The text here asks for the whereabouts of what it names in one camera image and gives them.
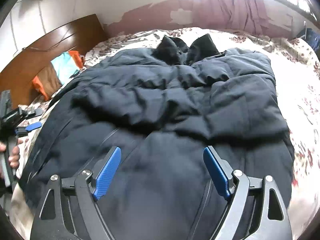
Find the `finger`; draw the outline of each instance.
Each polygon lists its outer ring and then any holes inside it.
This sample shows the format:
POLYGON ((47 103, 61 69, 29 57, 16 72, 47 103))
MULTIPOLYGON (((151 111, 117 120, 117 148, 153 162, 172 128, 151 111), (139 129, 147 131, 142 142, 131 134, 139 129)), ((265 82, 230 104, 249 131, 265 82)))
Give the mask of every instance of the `finger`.
POLYGON ((13 155, 18 155, 20 153, 19 146, 16 146, 12 149, 12 154, 13 155))
POLYGON ((20 155, 13 155, 9 157, 9 162, 13 163, 13 162, 17 162, 20 159, 20 155))
POLYGON ((10 167, 13 168, 13 169, 19 168, 19 162, 10 163, 10 167))
POLYGON ((5 145, 0 142, 0 152, 4 152, 5 148, 6 148, 5 145))

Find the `pink curtain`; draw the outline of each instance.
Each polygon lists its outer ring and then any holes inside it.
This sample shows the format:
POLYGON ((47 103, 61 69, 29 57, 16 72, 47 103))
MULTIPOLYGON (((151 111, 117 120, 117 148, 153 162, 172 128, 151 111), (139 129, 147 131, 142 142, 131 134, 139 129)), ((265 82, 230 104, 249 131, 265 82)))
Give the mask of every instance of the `pink curtain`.
POLYGON ((204 29, 263 34, 268 16, 263 0, 194 0, 193 25, 204 29))

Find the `silver bolt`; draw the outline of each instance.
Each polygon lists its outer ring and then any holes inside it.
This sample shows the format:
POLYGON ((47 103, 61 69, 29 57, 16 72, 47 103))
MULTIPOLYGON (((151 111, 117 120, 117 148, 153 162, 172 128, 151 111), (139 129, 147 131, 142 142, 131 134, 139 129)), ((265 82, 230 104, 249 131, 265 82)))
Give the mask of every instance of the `silver bolt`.
POLYGON ((272 182, 273 181, 273 177, 268 175, 266 176, 266 181, 272 182))
POLYGON ((58 179, 58 175, 54 174, 54 175, 51 176, 50 179, 51 179, 52 181, 55 181, 55 180, 58 179))
POLYGON ((90 175, 90 173, 91 173, 91 171, 90 171, 90 170, 84 170, 84 171, 82 171, 82 173, 83 173, 83 174, 86 174, 86 175, 88 175, 88 176, 89 176, 89 175, 90 175))
POLYGON ((238 177, 240 177, 240 176, 242 176, 243 173, 242 173, 241 170, 234 170, 234 171, 233 171, 233 174, 236 175, 236 176, 238 176, 238 177))

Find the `blue textured pad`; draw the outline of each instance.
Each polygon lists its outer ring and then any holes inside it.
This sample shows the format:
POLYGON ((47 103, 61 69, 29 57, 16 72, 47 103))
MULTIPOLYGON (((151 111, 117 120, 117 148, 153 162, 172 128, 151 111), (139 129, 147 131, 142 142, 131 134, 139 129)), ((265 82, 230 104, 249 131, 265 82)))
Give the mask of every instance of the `blue textured pad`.
POLYGON ((35 123, 29 124, 28 126, 26 126, 25 129, 27 132, 31 132, 35 129, 40 128, 41 126, 42 126, 41 122, 35 122, 35 123))
POLYGON ((231 196, 228 178, 208 147, 203 151, 203 160, 218 194, 228 201, 231 196))
POLYGON ((121 161, 121 150, 119 147, 115 149, 111 157, 109 158, 106 165, 103 167, 102 171, 100 172, 99 176, 96 180, 96 189, 93 192, 94 197, 96 200, 99 200, 102 196, 107 193, 109 185, 113 179, 113 176, 118 169, 118 166, 121 161))

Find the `brown headboard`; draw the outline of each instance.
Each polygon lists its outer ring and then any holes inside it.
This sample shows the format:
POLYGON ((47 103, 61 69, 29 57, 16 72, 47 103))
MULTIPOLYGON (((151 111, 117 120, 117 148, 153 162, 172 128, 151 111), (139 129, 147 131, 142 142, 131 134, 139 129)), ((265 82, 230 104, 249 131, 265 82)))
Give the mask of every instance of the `brown headboard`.
POLYGON ((95 14, 67 23, 42 36, 20 52, 0 73, 0 92, 11 90, 13 107, 29 105, 39 93, 32 79, 51 60, 68 50, 85 55, 107 39, 95 14))

